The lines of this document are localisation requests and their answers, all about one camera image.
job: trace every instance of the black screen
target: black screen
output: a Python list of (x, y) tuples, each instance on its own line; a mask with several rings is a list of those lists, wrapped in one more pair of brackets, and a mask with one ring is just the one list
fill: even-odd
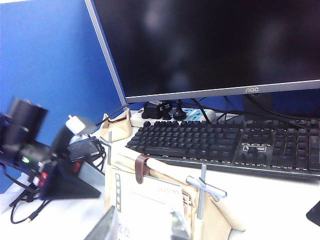
[(320, 79), (318, 0), (95, 0), (126, 97)]

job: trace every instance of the monitor bezel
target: monitor bezel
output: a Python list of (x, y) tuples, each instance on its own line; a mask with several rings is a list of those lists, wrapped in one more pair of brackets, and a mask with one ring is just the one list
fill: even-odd
[(163, 100), (175, 100), (175, 99), (189, 99), (189, 98), (202, 98), (202, 97), (215, 97), (215, 96), (320, 89), (320, 79), (316, 79), (316, 80), (281, 82), (281, 83), (270, 83), (270, 84), (260, 84), (260, 85), (247, 85), (247, 86), (195, 90), (195, 91), (125, 96), (125, 91), (121, 84), (121, 81), (117, 72), (117, 68), (115, 66), (115, 62), (112, 59), (111, 51), (108, 46), (107, 39), (102, 28), (102, 24), (98, 17), (98, 12), (95, 7), (94, 0), (85, 0), (85, 4), (89, 11), (89, 15), (90, 15), (95, 33), (97, 35), (105, 61), (109, 68), (113, 83), (115, 85), (116, 91), (118, 93), (118, 96), (120, 98), (122, 105), (125, 105), (126, 103), (138, 103), (138, 102), (148, 102), (148, 101), (157, 101), (157, 100), (163, 101)]

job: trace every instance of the aoc logo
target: aoc logo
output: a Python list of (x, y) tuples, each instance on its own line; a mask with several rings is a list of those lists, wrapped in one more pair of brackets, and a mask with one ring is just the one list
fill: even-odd
[(246, 93), (257, 93), (259, 92), (259, 88), (258, 87), (248, 87), (246, 90), (245, 90)]

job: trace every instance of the computer monitor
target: computer monitor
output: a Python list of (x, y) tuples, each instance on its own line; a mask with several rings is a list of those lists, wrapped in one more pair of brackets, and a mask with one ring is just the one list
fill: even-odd
[(320, 88), (320, 1), (86, 0), (122, 103)]

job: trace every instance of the black keyboard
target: black keyboard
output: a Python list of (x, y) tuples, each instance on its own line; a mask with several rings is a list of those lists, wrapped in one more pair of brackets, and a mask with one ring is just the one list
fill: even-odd
[(149, 121), (126, 147), (167, 164), (298, 179), (320, 179), (319, 121)]

